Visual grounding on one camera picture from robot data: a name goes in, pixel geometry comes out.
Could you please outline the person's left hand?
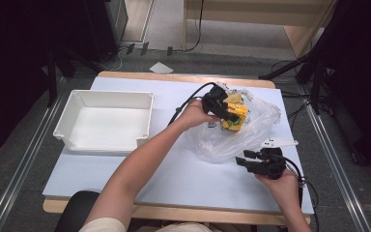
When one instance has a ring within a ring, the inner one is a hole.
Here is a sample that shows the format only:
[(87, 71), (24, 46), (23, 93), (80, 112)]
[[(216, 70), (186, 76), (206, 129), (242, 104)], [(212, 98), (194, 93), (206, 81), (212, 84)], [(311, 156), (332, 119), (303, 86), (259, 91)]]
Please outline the person's left hand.
[(204, 112), (203, 104), (200, 100), (192, 100), (187, 104), (181, 116), (174, 122), (174, 125), (181, 131), (187, 131), (203, 123), (218, 121), (218, 117)]

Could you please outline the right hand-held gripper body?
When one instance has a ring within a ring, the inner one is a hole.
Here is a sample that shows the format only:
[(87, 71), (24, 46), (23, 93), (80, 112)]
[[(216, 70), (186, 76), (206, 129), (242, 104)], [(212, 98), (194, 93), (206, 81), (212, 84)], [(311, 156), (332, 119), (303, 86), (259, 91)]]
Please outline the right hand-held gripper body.
[(297, 140), (286, 140), (282, 138), (268, 138), (261, 143), (260, 151), (256, 158), (261, 162), (256, 164), (255, 174), (267, 176), (271, 179), (281, 177), (288, 163), (291, 161), (282, 154), (282, 147), (298, 145)]

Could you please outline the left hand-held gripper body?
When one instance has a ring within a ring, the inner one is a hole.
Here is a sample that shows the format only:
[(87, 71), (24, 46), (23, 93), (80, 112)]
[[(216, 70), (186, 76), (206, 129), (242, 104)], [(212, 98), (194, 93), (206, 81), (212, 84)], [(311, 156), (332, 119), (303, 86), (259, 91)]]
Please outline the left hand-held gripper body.
[(206, 93), (202, 98), (203, 110), (205, 113), (226, 114), (228, 112), (228, 103), (225, 100), (228, 94), (217, 84)]

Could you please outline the light wooden furniture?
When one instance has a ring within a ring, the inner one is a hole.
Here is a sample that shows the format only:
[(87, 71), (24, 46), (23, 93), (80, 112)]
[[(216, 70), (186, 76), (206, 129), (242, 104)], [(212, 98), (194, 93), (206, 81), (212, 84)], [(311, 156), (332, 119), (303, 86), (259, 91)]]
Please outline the light wooden furniture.
[(186, 21), (202, 19), (282, 25), (297, 58), (305, 55), (320, 28), (326, 27), (338, 0), (183, 0)]

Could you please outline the person's beige clothing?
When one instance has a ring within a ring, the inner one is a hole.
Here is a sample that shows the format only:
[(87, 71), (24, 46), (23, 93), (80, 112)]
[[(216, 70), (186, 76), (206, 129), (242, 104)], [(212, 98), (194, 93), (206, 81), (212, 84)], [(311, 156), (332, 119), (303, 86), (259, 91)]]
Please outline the person's beige clothing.
[[(128, 232), (125, 226), (117, 219), (103, 217), (84, 225), (78, 232)], [(213, 232), (207, 226), (194, 223), (175, 223), (164, 227), (143, 226), (134, 232)]]

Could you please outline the black metal stand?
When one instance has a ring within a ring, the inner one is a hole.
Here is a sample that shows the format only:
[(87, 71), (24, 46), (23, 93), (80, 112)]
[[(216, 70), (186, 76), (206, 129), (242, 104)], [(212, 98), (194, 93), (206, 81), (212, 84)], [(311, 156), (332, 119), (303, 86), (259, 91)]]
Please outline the black metal stand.
[(99, 65), (96, 65), (94, 62), (84, 58), (68, 47), (58, 46), (54, 44), (50, 45), (48, 47), (46, 57), (48, 78), (48, 107), (53, 106), (58, 97), (56, 69), (59, 69), (59, 71), (65, 77), (73, 77), (75, 74), (75, 69), (71, 61), (74, 60), (94, 71), (95, 73), (102, 72), (102, 68)]
[(310, 78), (313, 78), (310, 102), (314, 112), (319, 115), (319, 96), (325, 65), (320, 57), (320, 51), (318, 49), (313, 48), (295, 61), (290, 61), (287, 65), (277, 69), (276, 71), (259, 75), (258, 78), (262, 80), (272, 80), (287, 71), (293, 70), (297, 66), (301, 66), (300, 71), (296, 76), (297, 84), (304, 85), (310, 80)]

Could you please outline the white paper sheet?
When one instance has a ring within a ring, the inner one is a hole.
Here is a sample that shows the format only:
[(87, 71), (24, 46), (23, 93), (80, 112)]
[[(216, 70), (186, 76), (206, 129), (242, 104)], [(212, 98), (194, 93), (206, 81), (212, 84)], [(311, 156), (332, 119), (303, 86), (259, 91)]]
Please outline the white paper sheet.
[(173, 72), (173, 69), (160, 62), (157, 62), (150, 67), (150, 71), (153, 73), (171, 73)]

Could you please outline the dark curtain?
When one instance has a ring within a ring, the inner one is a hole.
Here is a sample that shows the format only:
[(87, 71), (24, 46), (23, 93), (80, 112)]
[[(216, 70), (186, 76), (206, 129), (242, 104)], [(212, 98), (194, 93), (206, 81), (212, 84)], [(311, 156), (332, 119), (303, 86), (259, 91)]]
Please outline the dark curtain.
[(371, 0), (337, 0), (309, 55), (322, 65), (328, 101), (357, 162), (371, 164)]
[(50, 0), (0, 0), (0, 148), (49, 88)]

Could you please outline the person's right hand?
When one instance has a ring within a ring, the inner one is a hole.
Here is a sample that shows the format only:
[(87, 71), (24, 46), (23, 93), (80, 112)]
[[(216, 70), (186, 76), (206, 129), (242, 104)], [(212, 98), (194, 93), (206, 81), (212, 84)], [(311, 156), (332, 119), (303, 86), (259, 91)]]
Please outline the person's right hand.
[(281, 210), (300, 208), (299, 185), (292, 171), (285, 169), (276, 180), (259, 174), (255, 174), (255, 177), (269, 189)]

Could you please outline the pale yellow snack packet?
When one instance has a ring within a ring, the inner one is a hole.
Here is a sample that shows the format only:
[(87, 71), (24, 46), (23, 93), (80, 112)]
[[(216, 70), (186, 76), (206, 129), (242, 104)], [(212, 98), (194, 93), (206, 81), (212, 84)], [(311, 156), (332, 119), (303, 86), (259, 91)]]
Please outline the pale yellow snack packet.
[(224, 101), (232, 104), (241, 104), (243, 99), (240, 94), (230, 94)]

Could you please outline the metal floor rail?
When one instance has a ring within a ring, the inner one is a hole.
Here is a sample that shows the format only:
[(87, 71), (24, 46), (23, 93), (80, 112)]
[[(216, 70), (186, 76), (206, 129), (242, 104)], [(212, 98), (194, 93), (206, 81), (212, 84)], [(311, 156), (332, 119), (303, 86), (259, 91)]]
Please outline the metal floor rail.
[(326, 157), (332, 177), (339, 190), (341, 203), (345, 208), (345, 212), (351, 218), (356, 232), (371, 232), (371, 223), (338, 157), (332, 137), (328, 133), (324, 117), (318, 115), (312, 106), (307, 106), (306, 112), (322, 146), (323, 154)]
[(40, 120), (40, 123), (35, 130), (27, 149), (15, 170), (14, 175), (11, 178), (11, 181), (0, 197), (0, 231), (5, 224), (5, 221), (34, 163), (37, 153), (41, 148), (45, 135), (59, 109), (60, 102), (65, 94), (65, 89), (67, 86), (67, 79), (65, 77), (61, 77), (59, 83), (57, 84), (57, 87), (59, 88), (58, 96), (55, 98), (53, 105), (45, 110), (44, 115)]

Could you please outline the black cabinet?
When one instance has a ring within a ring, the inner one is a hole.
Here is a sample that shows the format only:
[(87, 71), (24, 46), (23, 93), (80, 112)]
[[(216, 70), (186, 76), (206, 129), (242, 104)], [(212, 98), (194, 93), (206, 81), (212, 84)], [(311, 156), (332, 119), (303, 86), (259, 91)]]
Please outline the black cabinet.
[(128, 23), (125, 0), (85, 0), (90, 31), (95, 46), (94, 58), (105, 62), (118, 52)]

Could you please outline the black chair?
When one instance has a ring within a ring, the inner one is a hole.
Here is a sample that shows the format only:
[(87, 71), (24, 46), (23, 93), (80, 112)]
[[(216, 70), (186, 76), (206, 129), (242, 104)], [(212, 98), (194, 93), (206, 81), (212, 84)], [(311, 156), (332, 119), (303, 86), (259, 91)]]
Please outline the black chair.
[(78, 232), (99, 195), (98, 192), (88, 190), (75, 193), (69, 200), (54, 232)]

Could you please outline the white plastic bin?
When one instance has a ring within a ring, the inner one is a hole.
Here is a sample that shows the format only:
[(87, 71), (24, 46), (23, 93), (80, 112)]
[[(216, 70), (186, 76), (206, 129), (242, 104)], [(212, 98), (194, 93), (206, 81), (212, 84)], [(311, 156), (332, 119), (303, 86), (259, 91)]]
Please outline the white plastic bin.
[(75, 152), (129, 153), (150, 137), (154, 95), (73, 90), (53, 136)]

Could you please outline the clear plastic bag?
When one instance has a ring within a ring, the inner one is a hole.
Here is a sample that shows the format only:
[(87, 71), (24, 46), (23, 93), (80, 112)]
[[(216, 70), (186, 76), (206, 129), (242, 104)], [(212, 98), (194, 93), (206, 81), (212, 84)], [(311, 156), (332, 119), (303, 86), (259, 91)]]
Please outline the clear plastic bag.
[(188, 130), (185, 138), (191, 150), (201, 160), (220, 163), (243, 153), (243, 150), (257, 149), (271, 134), (273, 125), (280, 120), (280, 109), (269, 102), (252, 95), (247, 89), (231, 90), (223, 83), (216, 83), (228, 94), (240, 94), (241, 104), (248, 108), (248, 113), (239, 131), (224, 130), (223, 119), (210, 122)]

